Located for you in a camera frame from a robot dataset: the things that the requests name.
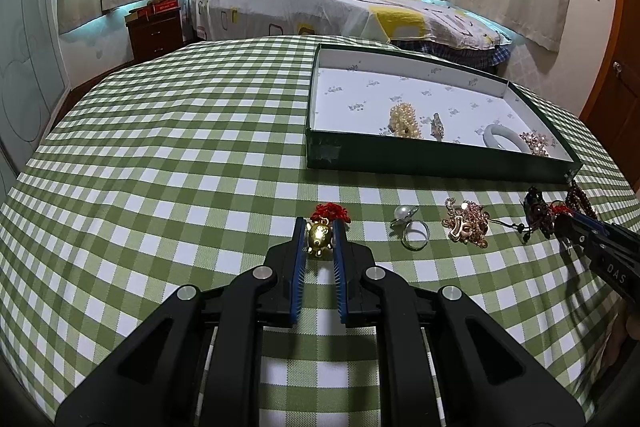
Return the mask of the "white jade bangle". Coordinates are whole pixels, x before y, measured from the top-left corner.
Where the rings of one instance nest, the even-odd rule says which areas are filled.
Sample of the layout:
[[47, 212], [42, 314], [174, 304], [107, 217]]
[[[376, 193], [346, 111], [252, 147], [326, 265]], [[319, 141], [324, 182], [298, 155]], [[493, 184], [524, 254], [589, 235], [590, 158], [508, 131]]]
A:
[[483, 132], [483, 140], [488, 148], [494, 150], [505, 150], [506, 148], [499, 139], [511, 143], [521, 153], [529, 154], [530, 150], [526, 142], [512, 129], [501, 126], [501, 124], [490, 124]]

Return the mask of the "gold turtle red flower charm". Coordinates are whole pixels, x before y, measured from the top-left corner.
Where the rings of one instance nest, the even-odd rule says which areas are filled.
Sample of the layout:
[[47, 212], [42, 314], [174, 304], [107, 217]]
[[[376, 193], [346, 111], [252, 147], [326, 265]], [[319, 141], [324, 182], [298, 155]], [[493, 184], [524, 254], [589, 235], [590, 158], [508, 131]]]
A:
[[321, 258], [331, 254], [334, 249], [333, 223], [340, 221], [343, 225], [352, 222], [348, 210], [335, 202], [318, 204], [306, 224], [307, 253]]

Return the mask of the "silver rhinestone hair clip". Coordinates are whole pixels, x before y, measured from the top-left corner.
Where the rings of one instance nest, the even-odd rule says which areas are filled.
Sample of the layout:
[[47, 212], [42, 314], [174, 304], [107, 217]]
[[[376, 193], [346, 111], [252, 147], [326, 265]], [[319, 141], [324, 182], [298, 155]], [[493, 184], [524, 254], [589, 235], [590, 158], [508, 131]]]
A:
[[435, 138], [438, 142], [442, 142], [444, 139], [444, 125], [442, 124], [442, 120], [440, 119], [439, 113], [435, 113], [431, 120], [431, 136]]

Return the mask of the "gold red tassel charm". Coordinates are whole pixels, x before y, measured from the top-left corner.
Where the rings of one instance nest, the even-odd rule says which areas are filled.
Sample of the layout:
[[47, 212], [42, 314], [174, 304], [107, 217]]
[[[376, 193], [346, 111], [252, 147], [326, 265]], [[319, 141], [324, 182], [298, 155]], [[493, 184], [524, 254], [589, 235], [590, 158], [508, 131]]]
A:
[[570, 207], [565, 205], [565, 202], [561, 202], [560, 200], [555, 200], [554, 202], [550, 202], [549, 210], [553, 217], [556, 217], [559, 215], [571, 216], [573, 214], [573, 210], [571, 210]]

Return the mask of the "green jewelry tray box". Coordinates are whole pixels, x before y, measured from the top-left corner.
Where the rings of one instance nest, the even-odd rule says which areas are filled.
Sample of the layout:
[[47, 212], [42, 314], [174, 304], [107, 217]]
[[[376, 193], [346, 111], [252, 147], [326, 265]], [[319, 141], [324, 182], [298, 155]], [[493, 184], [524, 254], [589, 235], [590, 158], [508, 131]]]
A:
[[[421, 139], [390, 132], [390, 108], [416, 110]], [[431, 136], [439, 113], [444, 139]], [[548, 157], [511, 143], [488, 148], [490, 124], [548, 136]], [[306, 118], [310, 168], [439, 178], [563, 184], [582, 161], [533, 98], [514, 83], [437, 58], [322, 44], [314, 54]]]

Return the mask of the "pink crystal brooch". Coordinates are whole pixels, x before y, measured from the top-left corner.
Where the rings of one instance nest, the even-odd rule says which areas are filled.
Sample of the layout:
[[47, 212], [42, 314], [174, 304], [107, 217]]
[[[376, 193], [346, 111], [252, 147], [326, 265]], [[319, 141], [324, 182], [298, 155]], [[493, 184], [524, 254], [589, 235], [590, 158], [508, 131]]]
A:
[[529, 152], [534, 156], [548, 157], [548, 136], [540, 132], [523, 132], [520, 134], [521, 140], [527, 145]]

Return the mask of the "brown wooden door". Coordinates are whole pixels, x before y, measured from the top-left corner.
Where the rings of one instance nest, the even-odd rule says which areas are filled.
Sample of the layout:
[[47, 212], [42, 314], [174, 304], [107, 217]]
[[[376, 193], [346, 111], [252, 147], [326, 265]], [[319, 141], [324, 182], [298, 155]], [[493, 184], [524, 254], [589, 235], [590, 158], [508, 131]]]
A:
[[639, 0], [615, 0], [610, 38], [580, 120], [639, 190]]

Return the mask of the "green checkered tablecloth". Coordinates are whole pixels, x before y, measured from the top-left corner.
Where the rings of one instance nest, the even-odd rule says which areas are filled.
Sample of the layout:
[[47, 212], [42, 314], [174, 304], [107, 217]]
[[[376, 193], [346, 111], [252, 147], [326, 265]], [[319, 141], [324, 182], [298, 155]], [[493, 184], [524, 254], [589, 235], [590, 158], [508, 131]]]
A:
[[1, 205], [1, 353], [44, 423], [178, 287], [257, 267], [318, 204], [425, 289], [458, 286], [577, 399], [634, 426], [601, 381], [623, 301], [581, 251], [512, 231], [521, 182], [312, 170], [319, 37], [199, 42], [115, 72], [42, 140]]

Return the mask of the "pearl gold brooch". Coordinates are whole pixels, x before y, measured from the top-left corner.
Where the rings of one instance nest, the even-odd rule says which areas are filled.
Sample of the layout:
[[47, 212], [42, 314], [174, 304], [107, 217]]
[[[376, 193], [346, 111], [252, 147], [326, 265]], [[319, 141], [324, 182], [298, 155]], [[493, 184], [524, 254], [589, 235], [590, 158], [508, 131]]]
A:
[[409, 103], [399, 103], [390, 108], [390, 132], [397, 138], [421, 139], [422, 133], [416, 110]]

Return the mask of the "dark wooden nightstand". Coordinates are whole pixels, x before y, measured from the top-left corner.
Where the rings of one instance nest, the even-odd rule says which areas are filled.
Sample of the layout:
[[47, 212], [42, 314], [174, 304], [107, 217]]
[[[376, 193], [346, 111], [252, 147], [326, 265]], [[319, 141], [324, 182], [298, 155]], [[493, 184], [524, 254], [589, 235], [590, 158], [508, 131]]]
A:
[[160, 11], [145, 6], [126, 17], [126, 27], [136, 63], [154, 60], [183, 46], [178, 6]]

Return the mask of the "bed with patterned sheet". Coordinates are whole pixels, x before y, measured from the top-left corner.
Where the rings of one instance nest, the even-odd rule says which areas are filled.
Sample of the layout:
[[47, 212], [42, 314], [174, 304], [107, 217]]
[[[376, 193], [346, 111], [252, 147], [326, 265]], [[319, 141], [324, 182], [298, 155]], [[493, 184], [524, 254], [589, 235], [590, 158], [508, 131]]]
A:
[[485, 72], [509, 60], [509, 31], [440, 0], [184, 0], [194, 36], [342, 36], [390, 43]]

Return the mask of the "red box on nightstand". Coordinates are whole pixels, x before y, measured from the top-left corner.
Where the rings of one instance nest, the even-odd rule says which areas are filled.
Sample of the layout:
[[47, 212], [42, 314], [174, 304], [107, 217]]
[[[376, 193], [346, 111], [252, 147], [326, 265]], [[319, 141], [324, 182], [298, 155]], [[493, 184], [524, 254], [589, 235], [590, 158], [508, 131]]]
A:
[[138, 17], [149, 18], [152, 15], [178, 8], [178, 0], [150, 0], [143, 8], [137, 10]]

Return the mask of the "glass sliding wardrobe door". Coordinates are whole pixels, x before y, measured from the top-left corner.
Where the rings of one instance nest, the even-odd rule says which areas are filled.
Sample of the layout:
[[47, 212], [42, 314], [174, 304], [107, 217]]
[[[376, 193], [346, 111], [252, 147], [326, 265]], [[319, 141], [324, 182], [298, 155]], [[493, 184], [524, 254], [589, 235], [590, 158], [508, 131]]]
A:
[[51, 0], [1, 0], [1, 195], [35, 153], [67, 86]]

